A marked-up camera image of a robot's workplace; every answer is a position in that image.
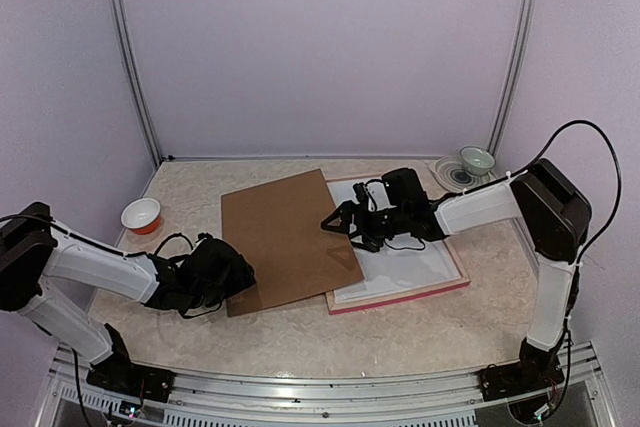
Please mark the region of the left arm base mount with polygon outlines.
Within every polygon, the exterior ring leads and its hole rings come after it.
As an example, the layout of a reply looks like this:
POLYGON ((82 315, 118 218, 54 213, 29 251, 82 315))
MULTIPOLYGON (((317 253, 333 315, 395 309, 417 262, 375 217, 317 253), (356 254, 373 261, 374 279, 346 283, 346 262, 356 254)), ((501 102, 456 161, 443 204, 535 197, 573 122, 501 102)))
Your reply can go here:
POLYGON ((109 324, 105 327, 112 342, 111 353, 105 360, 90 363, 87 383, 141 401, 167 403, 176 374, 132 362, 120 333, 109 324))

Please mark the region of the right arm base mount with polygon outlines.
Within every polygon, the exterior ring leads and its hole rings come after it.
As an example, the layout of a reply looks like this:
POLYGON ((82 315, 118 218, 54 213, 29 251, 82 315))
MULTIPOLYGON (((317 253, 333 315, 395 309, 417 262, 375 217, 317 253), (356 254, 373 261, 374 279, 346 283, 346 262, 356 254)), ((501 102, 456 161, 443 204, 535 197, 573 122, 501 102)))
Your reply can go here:
POLYGON ((485 402, 523 395, 561 384, 565 380, 558 351, 558 342, 549 351, 534 347, 524 339, 517 361, 504 365, 490 364, 477 376, 485 402))

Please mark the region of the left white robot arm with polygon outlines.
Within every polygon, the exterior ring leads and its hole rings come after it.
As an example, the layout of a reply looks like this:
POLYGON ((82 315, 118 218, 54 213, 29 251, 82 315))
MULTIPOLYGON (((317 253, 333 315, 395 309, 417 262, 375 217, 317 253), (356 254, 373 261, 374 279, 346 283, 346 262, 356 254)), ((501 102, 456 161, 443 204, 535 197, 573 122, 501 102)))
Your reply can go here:
POLYGON ((29 319, 84 357, 121 392, 140 371, 117 330, 94 322, 54 280, 118 294, 146 308, 184 319, 217 309, 253 287, 253 267, 228 243, 201 234, 193 249, 169 258, 159 252, 123 252, 57 222, 34 202, 1 219, 1 308, 29 319))

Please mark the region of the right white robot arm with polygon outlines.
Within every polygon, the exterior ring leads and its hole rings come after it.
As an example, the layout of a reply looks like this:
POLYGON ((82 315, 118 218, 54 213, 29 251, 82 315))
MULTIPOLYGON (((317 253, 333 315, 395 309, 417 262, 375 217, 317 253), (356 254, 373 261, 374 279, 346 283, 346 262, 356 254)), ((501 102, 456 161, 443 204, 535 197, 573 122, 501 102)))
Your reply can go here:
POLYGON ((548 159, 541 158, 511 176, 472 188, 428 197, 415 170, 400 168, 378 179, 389 207, 374 207, 364 183, 354 199, 343 201, 320 223, 343 234, 359 249, 376 253, 408 234, 426 244, 505 220, 521 220, 534 246, 538 287, 526 345, 554 350, 575 303, 575 272, 586 246, 592 208, 585 196, 548 159))

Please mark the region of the brown cardboard backing board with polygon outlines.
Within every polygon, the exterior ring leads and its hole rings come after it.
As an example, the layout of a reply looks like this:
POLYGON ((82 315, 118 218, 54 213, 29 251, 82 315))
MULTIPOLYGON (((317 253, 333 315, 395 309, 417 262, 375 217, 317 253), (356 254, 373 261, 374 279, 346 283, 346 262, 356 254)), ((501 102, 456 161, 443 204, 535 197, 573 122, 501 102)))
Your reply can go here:
POLYGON ((283 306, 362 281, 347 237, 321 229, 334 210, 319 169, 222 195, 223 240, 243 255, 256 279, 226 301, 227 315, 283 306))

